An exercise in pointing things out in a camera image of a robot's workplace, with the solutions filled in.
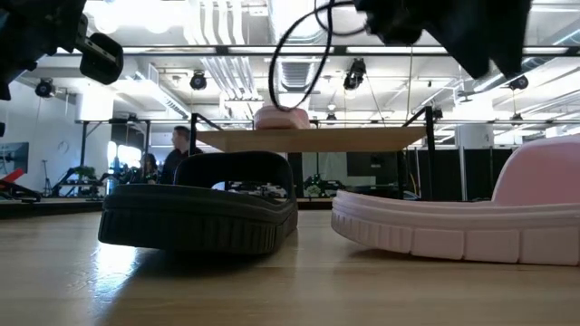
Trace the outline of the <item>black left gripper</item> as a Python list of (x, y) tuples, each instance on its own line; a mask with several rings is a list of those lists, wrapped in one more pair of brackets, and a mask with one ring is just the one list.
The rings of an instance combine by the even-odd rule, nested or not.
[(0, 101), (9, 84), (45, 55), (70, 53), (86, 35), (87, 0), (0, 0)]

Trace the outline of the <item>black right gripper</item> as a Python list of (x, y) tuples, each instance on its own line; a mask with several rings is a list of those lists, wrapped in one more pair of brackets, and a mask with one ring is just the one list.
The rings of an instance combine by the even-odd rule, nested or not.
[(435, 0), (424, 29), (472, 78), (521, 72), (532, 0)]

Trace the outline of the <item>pink rubber slide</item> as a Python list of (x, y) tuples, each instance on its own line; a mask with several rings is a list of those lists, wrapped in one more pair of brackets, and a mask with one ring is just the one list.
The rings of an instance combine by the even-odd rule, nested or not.
[(580, 266), (580, 135), (519, 147), (489, 201), (341, 191), (333, 199), (331, 227), (358, 244), (414, 256)]
[(279, 110), (273, 105), (264, 106), (254, 115), (255, 129), (309, 129), (308, 113), (302, 109)]

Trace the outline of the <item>black rubber slide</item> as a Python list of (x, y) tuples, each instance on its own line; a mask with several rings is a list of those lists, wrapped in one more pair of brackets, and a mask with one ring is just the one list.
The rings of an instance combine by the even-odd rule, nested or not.
[[(226, 181), (280, 186), (287, 198), (217, 190)], [(293, 172), (268, 151), (196, 154), (171, 185), (121, 185), (105, 197), (100, 242), (169, 251), (271, 254), (297, 227)]]

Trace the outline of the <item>wooden shelf black metal legs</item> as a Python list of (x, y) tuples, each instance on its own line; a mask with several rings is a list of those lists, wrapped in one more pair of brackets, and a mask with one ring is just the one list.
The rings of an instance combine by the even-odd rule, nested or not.
[(235, 177), (253, 181), (274, 181), (285, 189), (291, 186), (290, 167), (279, 168), (277, 153), (305, 152), (386, 152), (397, 154), (398, 198), (408, 174), (402, 170), (402, 152), (413, 142), (428, 139), (429, 158), (433, 158), (434, 131), (432, 108), (424, 107), (400, 127), (374, 129), (259, 129), (223, 130), (206, 117), (191, 117), (191, 146), (199, 140), (218, 153), (198, 154), (186, 159), (176, 174), (180, 185), (211, 187)]

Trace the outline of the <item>black partition panels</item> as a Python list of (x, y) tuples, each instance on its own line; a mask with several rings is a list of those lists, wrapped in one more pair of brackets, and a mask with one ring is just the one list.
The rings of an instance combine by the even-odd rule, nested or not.
[(431, 188), (436, 201), (490, 200), (499, 174), (513, 149), (437, 149), (435, 182)]

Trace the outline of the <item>person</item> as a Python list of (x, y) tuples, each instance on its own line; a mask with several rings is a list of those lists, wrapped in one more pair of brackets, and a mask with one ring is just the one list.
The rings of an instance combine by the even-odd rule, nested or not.
[(159, 176), (159, 183), (170, 185), (174, 182), (175, 172), (179, 164), (190, 156), (190, 129), (176, 126), (172, 132), (173, 150), (167, 155)]
[(155, 156), (151, 153), (144, 154), (140, 161), (140, 172), (138, 173), (138, 183), (157, 184), (158, 183), (158, 164)]

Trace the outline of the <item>wall mounted monitor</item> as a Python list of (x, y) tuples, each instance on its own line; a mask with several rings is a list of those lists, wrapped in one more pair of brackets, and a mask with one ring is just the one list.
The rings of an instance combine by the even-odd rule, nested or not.
[(28, 172), (28, 142), (0, 143), (0, 175), (21, 169)]

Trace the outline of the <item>black metal rig frame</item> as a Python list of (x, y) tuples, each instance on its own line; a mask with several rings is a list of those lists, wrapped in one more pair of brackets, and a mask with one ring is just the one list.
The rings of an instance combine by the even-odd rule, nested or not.
[[(268, 56), (276, 48), (271, 45), (188, 45), (188, 46), (127, 46), (126, 56)], [(280, 50), (283, 56), (321, 56), (320, 45), (286, 45)], [(441, 46), (331, 46), (330, 56), (432, 56), (450, 57)], [(530, 46), (523, 49), (524, 57), (574, 57), (580, 56), (580, 46)]]

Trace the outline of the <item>silver ceiling air duct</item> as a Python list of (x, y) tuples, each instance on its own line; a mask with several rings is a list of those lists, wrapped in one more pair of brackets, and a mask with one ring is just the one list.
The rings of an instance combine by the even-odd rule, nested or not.
[[(289, 27), (315, 9), (314, 0), (267, 0), (271, 39), (278, 43)], [(313, 45), (324, 43), (326, 32), (311, 15), (288, 38), (286, 45)], [(280, 58), (277, 61), (278, 80), (287, 91), (305, 91), (315, 72), (315, 63), (306, 57)]]

